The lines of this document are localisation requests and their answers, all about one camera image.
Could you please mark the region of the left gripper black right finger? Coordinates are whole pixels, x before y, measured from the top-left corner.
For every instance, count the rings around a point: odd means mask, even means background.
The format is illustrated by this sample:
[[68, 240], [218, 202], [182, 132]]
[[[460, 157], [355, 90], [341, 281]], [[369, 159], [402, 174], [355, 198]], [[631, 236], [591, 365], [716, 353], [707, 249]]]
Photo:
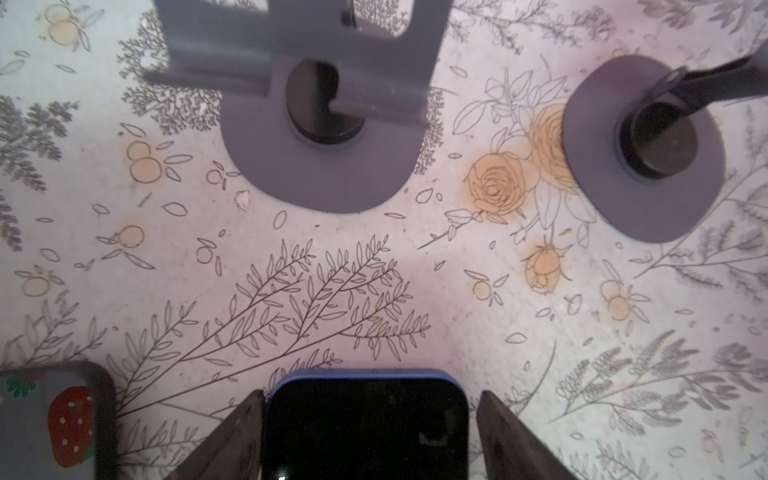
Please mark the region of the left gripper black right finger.
[[489, 479], [577, 479], [490, 390], [481, 393], [476, 422]]

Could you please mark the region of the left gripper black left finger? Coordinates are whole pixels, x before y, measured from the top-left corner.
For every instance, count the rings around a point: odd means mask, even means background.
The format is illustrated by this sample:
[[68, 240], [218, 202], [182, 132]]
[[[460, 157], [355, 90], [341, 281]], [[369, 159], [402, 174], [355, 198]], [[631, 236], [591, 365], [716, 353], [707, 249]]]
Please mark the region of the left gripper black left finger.
[[251, 392], [166, 479], [258, 479], [266, 399]]

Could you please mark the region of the black phone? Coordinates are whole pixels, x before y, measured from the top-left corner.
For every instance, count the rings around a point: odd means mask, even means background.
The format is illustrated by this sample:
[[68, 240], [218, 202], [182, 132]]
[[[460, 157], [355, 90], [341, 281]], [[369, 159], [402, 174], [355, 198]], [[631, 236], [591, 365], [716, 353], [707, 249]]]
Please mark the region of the black phone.
[[466, 479], [469, 405], [437, 369], [300, 371], [270, 394], [264, 479]]
[[87, 361], [1, 372], [3, 479], [116, 479], [116, 388]]

